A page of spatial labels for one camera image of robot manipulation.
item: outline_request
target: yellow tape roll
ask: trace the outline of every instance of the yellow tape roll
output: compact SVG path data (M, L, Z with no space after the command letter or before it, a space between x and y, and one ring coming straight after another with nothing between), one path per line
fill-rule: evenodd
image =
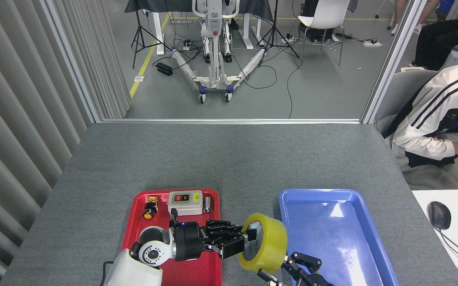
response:
M249 229L257 230L257 239L250 241L245 251L238 254L240 265L253 272L262 269L270 274L275 273L287 252L287 232L284 224L264 214L255 213L242 228L243 231Z

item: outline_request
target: blue bin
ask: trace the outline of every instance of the blue bin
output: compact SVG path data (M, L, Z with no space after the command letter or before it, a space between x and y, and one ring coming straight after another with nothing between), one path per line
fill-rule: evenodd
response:
M451 7L453 6L454 0L441 0L439 2L439 11L442 11L445 15L448 15Z
M363 197L349 189L287 189L279 195L287 253L323 262L320 274L337 286L398 286Z

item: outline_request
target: white jacket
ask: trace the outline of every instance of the white jacket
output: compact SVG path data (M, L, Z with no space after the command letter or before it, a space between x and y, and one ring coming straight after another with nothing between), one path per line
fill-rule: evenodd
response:
M408 103L396 117L398 126L391 127L389 132L394 132L386 138L401 170L415 165L443 165L446 162L430 159L455 155L453 143L458 143L458 130L446 133L444 140L434 137L458 119L458 65L440 71L415 95L412 105Z

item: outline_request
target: gray table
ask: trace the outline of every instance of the gray table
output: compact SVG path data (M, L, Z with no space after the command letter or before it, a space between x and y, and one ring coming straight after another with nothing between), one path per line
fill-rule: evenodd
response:
M238 224L254 212L279 218L287 188L354 189L402 286L458 285L383 139L349 124L92 125L0 285L100 284L135 195L180 188L216 190L222 219ZM222 262L222 275L224 286L265 285L236 257Z

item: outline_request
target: table leg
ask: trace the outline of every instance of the table leg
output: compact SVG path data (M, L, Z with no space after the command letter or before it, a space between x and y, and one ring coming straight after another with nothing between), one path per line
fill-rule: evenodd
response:
M250 20L250 14L243 14L243 31L238 30L240 32L241 37L243 38L243 43L245 43L245 47L247 50L251 50L254 48L252 45L252 42L248 38L248 28L249 28L249 20Z
M258 42L260 42L260 40L261 40L261 37L260 37L260 24L261 24L261 19L258 18L258 26L257 26L257 28L252 26L252 32L256 36L256 39L258 40Z
M160 15L157 12L153 12L153 22L155 24L155 35L162 43L164 42L162 36L162 28L160 27ZM164 54L164 45L157 45L157 54Z

